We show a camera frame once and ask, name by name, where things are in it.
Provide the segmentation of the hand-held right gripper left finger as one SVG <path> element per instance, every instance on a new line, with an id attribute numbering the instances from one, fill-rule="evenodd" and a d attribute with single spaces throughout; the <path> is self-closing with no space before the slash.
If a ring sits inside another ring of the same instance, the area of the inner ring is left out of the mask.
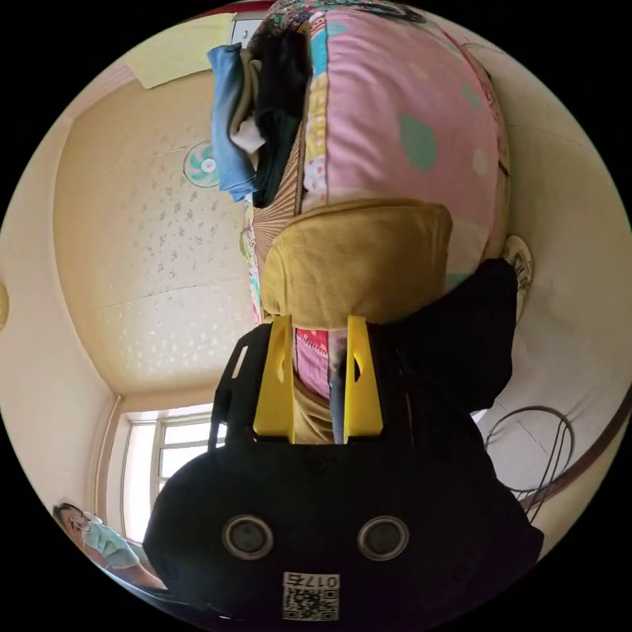
<path id="1" fill-rule="evenodd" d="M 293 326 L 289 315 L 269 327 L 253 430 L 259 440 L 295 442 Z"/>

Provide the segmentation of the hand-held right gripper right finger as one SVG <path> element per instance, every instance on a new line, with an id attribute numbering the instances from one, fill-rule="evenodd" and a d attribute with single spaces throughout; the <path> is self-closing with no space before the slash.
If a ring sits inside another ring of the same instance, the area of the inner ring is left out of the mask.
<path id="1" fill-rule="evenodd" d="M 378 438 L 383 430 L 381 403 L 367 321 L 348 318 L 344 398 L 344 441 Z"/>

